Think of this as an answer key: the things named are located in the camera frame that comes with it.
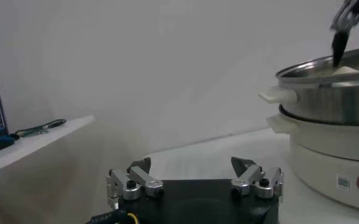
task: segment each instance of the pot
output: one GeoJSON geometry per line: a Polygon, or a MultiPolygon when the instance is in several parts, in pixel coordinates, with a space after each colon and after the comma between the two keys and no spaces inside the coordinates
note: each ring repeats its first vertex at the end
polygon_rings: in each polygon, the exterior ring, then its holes
{"type": "MultiPolygon", "coordinates": [[[[359,70],[359,49],[346,52],[341,66],[359,70]]],[[[305,121],[359,125],[359,71],[332,75],[337,69],[331,56],[286,68],[260,97],[305,121]]]]}
{"type": "Polygon", "coordinates": [[[296,144],[330,156],[359,161],[359,127],[305,122],[282,113],[266,119],[276,133],[296,144]]]}

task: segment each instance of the white electric cooker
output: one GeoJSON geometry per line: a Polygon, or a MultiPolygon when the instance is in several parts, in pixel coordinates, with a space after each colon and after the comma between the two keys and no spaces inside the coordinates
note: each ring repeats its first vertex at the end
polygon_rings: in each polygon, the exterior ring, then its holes
{"type": "Polygon", "coordinates": [[[283,114],[267,118],[290,134],[293,172],[325,196],[359,208],[359,127],[316,124],[283,114]]]}
{"type": "Polygon", "coordinates": [[[346,52],[341,65],[324,57],[291,66],[260,97],[280,104],[267,122],[290,135],[295,174],[326,197],[359,208],[359,49],[346,52]]]}

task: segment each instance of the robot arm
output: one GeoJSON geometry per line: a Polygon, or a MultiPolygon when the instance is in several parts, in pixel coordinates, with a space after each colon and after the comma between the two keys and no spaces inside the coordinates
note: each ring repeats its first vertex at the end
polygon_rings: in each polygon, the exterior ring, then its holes
{"type": "Polygon", "coordinates": [[[333,65],[339,65],[349,39],[350,30],[359,23],[359,0],[345,0],[335,15],[331,29],[335,30],[332,42],[333,65]]]}

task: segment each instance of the label sticker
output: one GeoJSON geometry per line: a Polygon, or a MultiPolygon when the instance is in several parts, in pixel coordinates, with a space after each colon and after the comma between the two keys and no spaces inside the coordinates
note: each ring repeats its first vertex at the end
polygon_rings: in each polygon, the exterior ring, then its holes
{"type": "Polygon", "coordinates": [[[350,179],[337,173],[336,188],[347,193],[350,192],[350,179]]]}

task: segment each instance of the cable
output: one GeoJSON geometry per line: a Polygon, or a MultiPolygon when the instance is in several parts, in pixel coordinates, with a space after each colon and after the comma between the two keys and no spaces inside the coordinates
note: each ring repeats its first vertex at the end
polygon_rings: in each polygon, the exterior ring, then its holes
{"type": "Polygon", "coordinates": [[[131,217],[134,221],[135,221],[135,224],[140,224],[139,221],[138,221],[138,218],[135,214],[133,213],[128,213],[127,214],[129,217],[131,217]]]}
{"type": "Polygon", "coordinates": [[[39,135],[39,134],[48,132],[48,129],[50,129],[50,128],[54,128],[54,127],[63,125],[65,122],[66,122],[65,119],[57,119],[57,120],[54,120],[54,121],[51,121],[51,122],[48,122],[46,124],[39,125],[36,127],[18,130],[14,134],[11,134],[11,137],[18,139],[19,137],[39,135]]]}

